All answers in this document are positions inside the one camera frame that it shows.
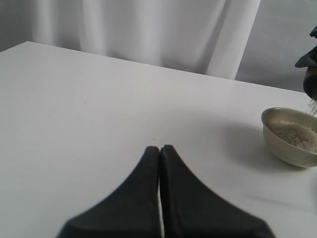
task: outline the bowl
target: bowl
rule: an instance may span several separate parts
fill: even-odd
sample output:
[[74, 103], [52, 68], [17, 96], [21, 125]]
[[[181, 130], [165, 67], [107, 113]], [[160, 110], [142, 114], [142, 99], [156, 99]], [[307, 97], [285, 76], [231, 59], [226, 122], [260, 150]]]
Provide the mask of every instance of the bowl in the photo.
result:
[[317, 132], [317, 118], [289, 108], [270, 108], [262, 113], [264, 141], [276, 157], [302, 168], [317, 166], [317, 153], [298, 148], [284, 141], [269, 129], [270, 124], [279, 121], [297, 123]]

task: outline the rice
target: rice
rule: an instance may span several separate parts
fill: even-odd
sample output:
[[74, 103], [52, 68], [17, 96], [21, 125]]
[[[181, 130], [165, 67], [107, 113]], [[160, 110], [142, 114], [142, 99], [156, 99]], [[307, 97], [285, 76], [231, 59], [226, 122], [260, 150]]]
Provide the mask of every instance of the rice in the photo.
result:
[[279, 121], [268, 125], [268, 128], [287, 143], [317, 153], [317, 133], [310, 127]]

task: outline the gray wall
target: gray wall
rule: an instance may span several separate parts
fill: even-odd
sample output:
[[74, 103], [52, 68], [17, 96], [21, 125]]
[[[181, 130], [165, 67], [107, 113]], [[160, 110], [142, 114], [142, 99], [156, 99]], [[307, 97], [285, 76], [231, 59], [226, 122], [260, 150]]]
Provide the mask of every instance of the gray wall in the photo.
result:
[[[0, 0], [0, 52], [32, 40], [30, 0]], [[294, 67], [317, 39], [317, 0], [262, 0], [236, 80], [302, 91]]]
[[32, 39], [28, 0], [0, 0], [0, 52]]
[[302, 91], [296, 61], [317, 45], [317, 0], [262, 0], [236, 80]]

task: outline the bowl rim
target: bowl rim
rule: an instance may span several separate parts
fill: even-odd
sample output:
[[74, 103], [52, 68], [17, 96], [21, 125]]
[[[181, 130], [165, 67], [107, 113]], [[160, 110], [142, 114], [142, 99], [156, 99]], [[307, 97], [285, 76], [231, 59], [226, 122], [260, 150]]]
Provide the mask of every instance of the bowl rim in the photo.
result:
[[300, 114], [304, 114], [304, 115], [310, 116], [310, 117], [314, 118], [315, 120], [317, 120], [317, 118], [314, 117], [314, 116], [312, 116], [312, 115], [310, 115], [310, 114], [308, 114], [308, 113], [302, 112], [302, 111], [300, 111], [300, 110], [296, 110], [296, 109], [292, 109], [292, 108], [279, 108], [279, 107], [276, 107], [276, 108], [268, 108], [268, 109], [264, 110], [264, 111], [262, 112], [262, 115], [261, 115], [261, 121], [262, 121], [263, 127], [267, 128], [275, 137], [277, 137], [278, 140], [287, 143], [289, 146], [291, 146], [291, 147], [293, 147], [293, 148], [295, 148], [295, 149], [297, 149], [297, 150], [301, 150], [301, 151], [304, 151], [304, 152], [306, 152], [306, 153], [310, 153], [310, 154], [312, 154], [312, 155], [316, 155], [316, 156], [317, 156], [317, 152], [312, 152], [312, 151], [309, 151], [309, 150], [304, 150], [304, 149], [299, 148], [299, 147], [297, 147], [297, 146], [295, 146], [295, 145], [292, 145], [292, 144], [288, 143], [287, 141], [283, 140], [282, 138], [280, 138], [279, 136], [277, 136], [273, 131], [270, 130], [270, 128], [267, 126], [267, 124], [266, 124], [265, 121], [264, 121], [264, 117], [265, 117], [265, 115], [266, 115], [267, 113], [269, 113], [269, 112], [271, 112], [271, 111], [276, 111], [276, 110], [294, 111], [294, 112], [296, 112], [296, 113], [300, 113]]

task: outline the dark object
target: dark object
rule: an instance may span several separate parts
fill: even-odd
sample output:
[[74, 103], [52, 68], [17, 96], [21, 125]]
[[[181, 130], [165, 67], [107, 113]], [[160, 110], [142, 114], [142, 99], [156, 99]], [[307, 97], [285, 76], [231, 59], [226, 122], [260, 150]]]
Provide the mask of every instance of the dark object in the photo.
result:
[[69, 220], [58, 238], [159, 238], [159, 149], [140, 162], [108, 198]]
[[310, 97], [316, 100], [317, 97], [317, 75], [311, 75], [305, 77], [303, 83], [304, 92]]
[[273, 238], [266, 223], [202, 184], [173, 146], [161, 150], [160, 196], [166, 238]]
[[[311, 37], [317, 38], [317, 26], [310, 33]], [[303, 88], [305, 93], [312, 99], [317, 97], [317, 47], [302, 56], [295, 64], [296, 68], [308, 67], [304, 78]]]
[[317, 26], [313, 29], [313, 31], [309, 34], [311, 37], [317, 38]]
[[295, 64], [296, 68], [317, 66], [317, 47], [302, 56]]

